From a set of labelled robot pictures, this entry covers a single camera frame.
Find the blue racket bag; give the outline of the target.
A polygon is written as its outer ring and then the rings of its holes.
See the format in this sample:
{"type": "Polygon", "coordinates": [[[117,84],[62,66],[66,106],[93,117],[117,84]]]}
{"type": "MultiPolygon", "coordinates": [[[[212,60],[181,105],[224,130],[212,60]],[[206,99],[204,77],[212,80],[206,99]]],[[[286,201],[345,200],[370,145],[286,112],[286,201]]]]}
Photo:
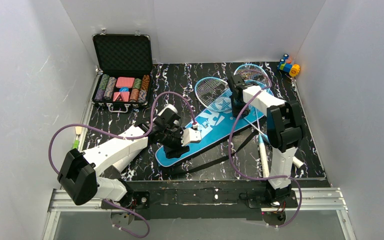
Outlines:
{"type": "MultiPolygon", "coordinates": [[[[249,106],[249,110],[250,113],[238,121],[233,133],[240,133],[251,127],[250,123],[255,124],[257,119],[265,117],[261,111],[255,111],[255,108],[251,105],[249,106]]],[[[180,157],[174,158],[166,157],[164,147],[160,147],[155,153],[155,159],[159,166],[167,168],[180,164],[225,141],[228,139],[236,120],[232,115],[231,109],[225,112],[214,112],[208,108],[205,108],[195,119],[198,123],[198,130],[201,133],[201,141],[199,143],[190,143],[188,145],[189,151],[183,153],[180,157]]]]}

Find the white shuttlecock tube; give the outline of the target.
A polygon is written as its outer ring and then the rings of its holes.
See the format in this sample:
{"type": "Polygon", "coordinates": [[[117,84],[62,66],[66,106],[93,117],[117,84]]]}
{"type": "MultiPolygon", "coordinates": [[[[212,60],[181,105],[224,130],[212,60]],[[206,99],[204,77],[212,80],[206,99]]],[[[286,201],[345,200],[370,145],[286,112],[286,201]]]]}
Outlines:
{"type": "Polygon", "coordinates": [[[130,127],[126,132],[129,134],[146,134],[145,137],[131,139],[132,143],[141,143],[135,150],[131,150],[129,154],[122,157],[119,161],[113,164],[120,173],[132,162],[134,158],[149,145],[156,143],[164,144],[164,138],[174,134],[179,130],[179,119],[177,109],[171,105],[166,105],[163,110],[151,118],[149,123],[141,123],[137,126],[130,127]]]}

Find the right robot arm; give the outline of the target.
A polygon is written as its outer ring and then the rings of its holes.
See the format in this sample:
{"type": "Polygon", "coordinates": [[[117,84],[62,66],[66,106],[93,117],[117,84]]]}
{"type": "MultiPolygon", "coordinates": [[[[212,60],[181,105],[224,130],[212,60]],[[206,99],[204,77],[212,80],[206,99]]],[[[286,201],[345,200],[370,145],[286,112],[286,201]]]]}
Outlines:
{"type": "Polygon", "coordinates": [[[293,158],[305,135],[300,105],[277,98],[258,84],[246,83],[239,74],[229,77],[227,83],[232,92],[233,131],[249,106],[266,117],[272,161],[263,199],[267,204],[282,203],[291,194],[293,158]]]}

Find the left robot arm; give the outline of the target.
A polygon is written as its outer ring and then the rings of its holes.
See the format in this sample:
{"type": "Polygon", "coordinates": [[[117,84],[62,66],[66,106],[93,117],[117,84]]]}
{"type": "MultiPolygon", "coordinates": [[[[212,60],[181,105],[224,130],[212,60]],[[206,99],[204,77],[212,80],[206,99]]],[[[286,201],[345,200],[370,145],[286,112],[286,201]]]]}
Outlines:
{"type": "Polygon", "coordinates": [[[169,104],[152,117],[149,124],[132,125],[120,135],[113,135],[107,142],[83,152],[70,150],[58,173],[58,182],[77,206],[93,198],[119,202],[129,192],[127,184],[102,177],[102,173],[116,163],[126,168],[152,144],[162,144],[168,150],[168,158],[180,157],[191,143],[201,140],[197,126],[182,128],[180,119],[177,110],[169,104]]]}

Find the blue badminton racket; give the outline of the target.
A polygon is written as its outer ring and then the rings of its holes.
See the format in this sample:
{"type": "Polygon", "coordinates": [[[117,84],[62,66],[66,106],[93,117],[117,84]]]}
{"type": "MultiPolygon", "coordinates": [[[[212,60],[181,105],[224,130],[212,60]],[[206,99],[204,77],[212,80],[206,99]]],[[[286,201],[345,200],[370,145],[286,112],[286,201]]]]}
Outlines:
{"type": "MultiPolygon", "coordinates": [[[[265,87],[269,85],[269,82],[267,82],[268,80],[267,74],[263,71],[263,69],[260,66],[257,66],[255,64],[249,63],[249,64],[243,64],[239,66],[235,70],[234,75],[240,75],[243,80],[253,80],[259,83],[263,83],[265,87]]],[[[259,156],[261,161],[261,172],[262,172],[262,176],[264,178],[267,178],[270,175],[268,156],[266,152],[266,146],[264,143],[263,134],[260,128],[258,111],[256,109],[255,109],[255,117],[256,117],[256,126],[253,124],[251,124],[251,126],[259,132],[258,151],[259,151],[259,156]]]]}
{"type": "MultiPolygon", "coordinates": [[[[245,77],[244,81],[246,83],[255,83],[258,84],[262,89],[268,89],[271,87],[271,81],[262,76],[256,76],[251,79],[251,77],[245,77]]],[[[222,113],[232,110],[232,104],[230,96],[232,92],[228,86],[228,83],[220,78],[216,77],[204,77],[199,80],[195,87],[194,92],[198,101],[205,106],[208,110],[212,112],[222,113]]],[[[268,137],[265,133],[259,130],[259,137],[266,143],[269,143],[268,137]]],[[[296,157],[293,157],[293,164],[297,169],[301,168],[304,163],[296,157]]]]}

